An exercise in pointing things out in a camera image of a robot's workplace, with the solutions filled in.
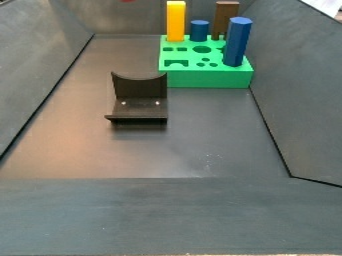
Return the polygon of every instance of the hole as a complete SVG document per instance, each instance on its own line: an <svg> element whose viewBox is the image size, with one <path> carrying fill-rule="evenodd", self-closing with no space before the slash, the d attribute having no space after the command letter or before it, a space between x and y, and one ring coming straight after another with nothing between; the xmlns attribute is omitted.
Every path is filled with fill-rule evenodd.
<svg viewBox="0 0 342 256"><path fill-rule="evenodd" d="M187 51L187 47L178 47L177 50L178 50L179 52L186 52L186 51Z"/></svg>
<svg viewBox="0 0 342 256"><path fill-rule="evenodd" d="M210 53L212 52L212 48L208 47L208 46L197 46L197 47L193 48L193 50L197 53Z"/></svg>
<svg viewBox="0 0 342 256"><path fill-rule="evenodd" d="M165 60L166 67L170 67L173 64L182 64L185 67L189 67L189 60Z"/></svg>
<svg viewBox="0 0 342 256"><path fill-rule="evenodd" d="M217 49L221 51L221 53L225 53L225 46L222 48L217 48Z"/></svg>
<svg viewBox="0 0 342 256"><path fill-rule="evenodd" d="M163 48L163 51L165 51L165 52L173 52L173 51L174 51L174 48L173 48L173 47L165 47L165 48Z"/></svg>

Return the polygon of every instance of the dark gray surface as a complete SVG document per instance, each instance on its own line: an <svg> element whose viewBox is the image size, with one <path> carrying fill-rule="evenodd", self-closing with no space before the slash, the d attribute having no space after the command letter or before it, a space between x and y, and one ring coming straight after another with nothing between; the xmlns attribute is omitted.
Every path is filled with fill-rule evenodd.
<svg viewBox="0 0 342 256"><path fill-rule="evenodd" d="M57 0L2 5L0 24L2 155L93 33Z"/></svg>
<svg viewBox="0 0 342 256"><path fill-rule="evenodd" d="M249 90L170 89L166 129L115 129L103 118L115 101L111 71L154 77L158 54L159 36L93 40L0 163L0 178L286 177Z"/></svg>
<svg viewBox="0 0 342 256"><path fill-rule="evenodd" d="M341 198L288 178L7 180L0 254L341 254Z"/></svg>
<svg viewBox="0 0 342 256"><path fill-rule="evenodd" d="M241 0L241 13L256 0ZM165 34L166 0L62 0L97 34ZM214 19L217 0L186 0L187 24Z"/></svg>
<svg viewBox="0 0 342 256"><path fill-rule="evenodd" d="M252 89L292 174L342 185L342 26L297 0L245 15Z"/></svg>
<svg viewBox="0 0 342 256"><path fill-rule="evenodd" d="M2 0L2 1L0 1L0 5L6 5L6 4L10 3L11 1L14 1L14 0Z"/></svg>

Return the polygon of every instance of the gray floor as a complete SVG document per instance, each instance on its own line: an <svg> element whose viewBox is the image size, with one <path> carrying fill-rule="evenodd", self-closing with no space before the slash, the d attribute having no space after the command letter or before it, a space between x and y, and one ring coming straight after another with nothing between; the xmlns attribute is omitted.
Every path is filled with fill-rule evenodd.
<svg viewBox="0 0 342 256"><path fill-rule="evenodd" d="M0 178L286 176L250 90L170 89L167 127L115 129L105 119L115 97L110 72L155 76L158 49L158 37L91 42Z"/></svg>
<svg viewBox="0 0 342 256"><path fill-rule="evenodd" d="M249 90L170 89L166 129L105 119L157 46L93 40L3 159L0 254L342 253L342 190L289 178Z"/></svg>

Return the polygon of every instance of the brown block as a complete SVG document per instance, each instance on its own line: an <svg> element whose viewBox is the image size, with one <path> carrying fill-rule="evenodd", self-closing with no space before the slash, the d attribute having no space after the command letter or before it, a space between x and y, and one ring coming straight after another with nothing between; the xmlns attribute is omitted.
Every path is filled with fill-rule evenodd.
<svg viewBox="0 0 342 256"><path fill-rule="evenodd" d="M217 12L213 25L212 39L220 40L220 35L225 34L225 39L228 37L228 29L230 25L230 18L238 16L240 12L240 2L237 1L218 1L217 2Z"/></svg>

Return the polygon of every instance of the green block with holes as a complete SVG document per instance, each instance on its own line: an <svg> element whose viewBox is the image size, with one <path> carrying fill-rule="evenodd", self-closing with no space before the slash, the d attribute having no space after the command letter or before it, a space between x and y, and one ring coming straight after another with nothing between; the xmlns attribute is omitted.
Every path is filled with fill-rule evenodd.
<svg viewBox="0 0 342 256"><path fill-rule="evenodd" d="M218 41L167 42L161 37L159 72L167 72L169 87L249 88L254 69L248 58L242 66L230 67L222 62L224 38Z"/></svg>

